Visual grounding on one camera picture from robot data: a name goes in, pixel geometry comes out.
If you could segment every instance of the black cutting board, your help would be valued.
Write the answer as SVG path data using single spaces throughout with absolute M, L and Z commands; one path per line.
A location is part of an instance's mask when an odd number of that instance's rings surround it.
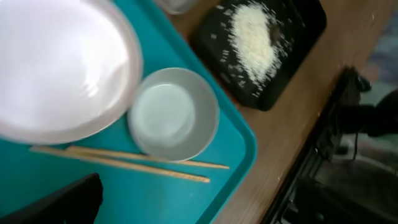
M 239 63 L 229 39 L 231 16 L 240 4 L 265 4 L 279 21 L 269 26 L 282 66 L 274 78 L 254 84 Z M 326 27 L 326 15 L 317 0 L 225 0 L 206 16 L 190 37 L 192 47 L 213 73 L 244 106 L 269 110 Z

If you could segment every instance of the wooden table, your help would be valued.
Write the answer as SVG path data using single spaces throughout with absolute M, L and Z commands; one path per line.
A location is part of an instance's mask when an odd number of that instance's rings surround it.
M 240 107 L 258 142 L 257 161 L 215 223 L 259 223 L 311 131 L 344 65 L 361 70 L 389 20 L 393 0 L 320 0 L 328 25 L 274 107 Z M 170 16 L 185 37 L 220 0 Z

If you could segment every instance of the bowl rim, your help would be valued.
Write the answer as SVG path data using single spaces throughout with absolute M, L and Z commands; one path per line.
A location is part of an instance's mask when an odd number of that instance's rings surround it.
M 218 99 L 217 99 L 217 96 L 216 96 L 216 94 L 215 94 L 215 92 L 214 92 L 214 89 L 212 89 L 212 87 L 210 86 L 210 84 L 209 84 L 201 75 L 197 74 L 196 72 L 194 72 L 194 71 L 192 71 L 192 70 L 189 70 L 189 69 L 186 69 L 186 68 L 179 68 L 179 67 L 163 68 L 163 69 L 154 71 L 154 72 L 152 72 L 151 74 L 149 74 L 149 75 L 144 79 L 144 81 L 141 83 L 141 86 L 140 86 L 140 87 L 137 89 L 137 91 L 135 92 L 135 94 L 134 94 L 134 101 L 136 101 L 136 99 L 140 97 L 140 95 L 144 92 L 145 89 L 148 89 L 148 88 L 150 88 L 150 87 L 153 86 L 153 85 L 152 85 L 152 86 L 148 86 L 147 88 L 143 88 L 143 87 L 142 87 L 143 84 L 145 84 L 145 82 L 148 82 L 148 78 L 150 78 L 150 77 L 155 77 L 155 76 L 157 76 L 157 75 L 160 75 L 162 72 L 167 71 L 167 70 L 182 70 L 182 71 L 185 71 L 185 72 L 187 72 L 187 73 L 190 73 L 190 74 L 193 75 L 194 77 L 197 77 L 197 78 L 199 79 L 199 81 L 202 82 L 203 86 L 206 86 L 206 87 L 209 89 L 209 93 L 211 94 L 211 97 L 214 99 L 214 101 L 213 101 L 213 102 L 214 102 L 214 105 L 213 105 L 213 106 L 214 106 L 214 108 L 215 108 L 215 110 L 216 110 L 216 111 L 215 111 L 215 112 L 216 112 L 215 122 L 214 122 L 214 125 L 213 125 L 212 133 L 211 133 L 209 139 L 207 140 L 206 144 L 205 144 L 196 154 L 194 154 L 194 155 L 192 155 L 192 156 L 190 156 L 190 157 L 188 157 L 188 158 L 178 159 L 178 160 L 169 159 L 169 158 L 164 158 L 164 157 L 161 157 L 161 158 L 160 158 L 160 159 L 166 159 L 166 160 L 172 161 L 172 162 L 183 162 L 183 161 L 187 161 L 187 160 L 192 159 L 192 158 L 198 156 L 199 154 L 201 154 L 201 153 L 211 144 L 211 142 L 214 140 L 214 138 L 215 138 L 215 136 L 216 136 L 216 133 L 217 133 L 217 130 L 218 130 L 218 126 L 219 126 L 219 124 L 220 124 L 220 106 L 219 106 L 219 104 L 218 104 Z M 139 138 L 138 138 L 136 132 L 134 131 L 135 129 L 134 129 L 133 120 L 132 120 L 133 108 L 134 108 L 134 104 L 130 107 L 130 109 L 129 109 L 128 112 L 127 112 L 127 123 L 128 123 L 128 126 L 129 126 L 130 134 L 131 134 L 131 136 L 132 136 L 134 142 L 137 144 L 138 148 L 139 148 L 141 151 L 143 151 L 144 153 L 146 153 L 146 154 L 148 154 L 148 155 L 157 157 L 157 156 L 154 155 L 153 153 L 147 151 L 145 147 L 143 147 L 143 145 L 141 144 L 141 140 L 139 140 Z
M 127 81 L 128 84 L 126 85 L 120 99 L 113 107 L 109 108 L 95 119 L 67 130 L 38 133 L 35 130 L 22 130 L 2 122 L 0 123 L 0 136 L 2 138 L 24 144 L 44 145 L 63 144 L 77 141 L 92 136 L 107 128 L 117 121 L 131 106 L 134 92 L 137 89 L 138 84 L 141 82 L 144 68 L 142 49 L 136 31 L 126 16 L 113 2 L 108 0 L 97 0 L 94 2 L 90 1 L 89 4 L 112 22 L 126 46 L 129 58 L 127 61 L 129 66 L 129 80 Z

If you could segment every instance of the black object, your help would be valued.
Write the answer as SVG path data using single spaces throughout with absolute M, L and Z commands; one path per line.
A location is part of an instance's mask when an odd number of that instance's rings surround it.
M 103 201 L 103 186 L 97 173 L 0 218 L 4 224 L 94 223 Z
M 281 43 L 288 56 L 280 55 L 282 66 L 276 76 L 260 87 L 242 69 L 228 41 L 235 6 L 252 2 L 265 4 L 281 21 L 270 27 L 272 42 L 281 41 L 283 34 L 290 43 Z M 225 0 L 221 6 L 223 9 L 212 10 L 193 33 L 190 38 L 192 47 L 209 68 L 223 79 L 242 105 L 269 110 L 325 29 L 325 12 L 318 0 Z
M 398 133 L 398 90 L 394 90 L 376 106 L 341 105 L 338 123 L 344 133 L 367 133 L 377 137 Z
M 359 75 L 356 80 L 356 87 L 360 92 L 367 92 L 372 89 L 372 84 L 367 79 Z
M 359 103 L 357 79 L 358 73 L 353 68 L 346 68 L 341 74 L 303 149 L 264 216 L 262 224 L 280 223 L 282 218 L 294 223 L 294 220 L 298 219 L 294 212 L 297 210 L 294 205 L 297 181 L 301 178 L 314 177 L 322 161 L 329 159 L 339 148 L 342 132 L 336 122 L 337 108 L 338 105 Z

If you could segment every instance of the tray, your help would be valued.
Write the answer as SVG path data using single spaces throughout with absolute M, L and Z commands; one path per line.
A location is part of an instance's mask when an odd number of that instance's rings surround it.
M 227 41 L 231 35 L 231 13 L 240 4 L 253 3 L 266 5 L 270 12 L 274 11 L 279 22 L 270 27 L 270 33 L 272 37 L 279 37 L 276 39 L 285 52 L 279 54 L 282 66 L 275 77 L 266 80 L 261 87 L 253 84 L 245 70 L 239 69 L 238 57 Z M 220 76 L 242 105 L 267 111 L 272 108 L 325 27 L 326 14 L 319 0 L 225 0 L 207 15 L 190 40 L 195 52 L 213 73 Z M 224 50 L 229 52 L 226 58 L 223 58 Z
M 104 202 L 96 223 L 210 223 L 253 165 L 257 149 L 253 132 L 162 11 L 152 1 L 116 0 L 115 3 L 140 39 L 144 76 L 166 67 L 189 68 L 202 75 L 214 89 L 220 104 L 220 125 L 214 141 L 195 159 L 225 164 L 230 170 L 141 162 L 209 177 L 211 182 L 204 184 L 34 154 L 28 151 L 28 145 L 0 140 L 0 216 L 97 172 L 104 187 Z M 129 135 L 126 115 L 73 145 L 139 152 Z

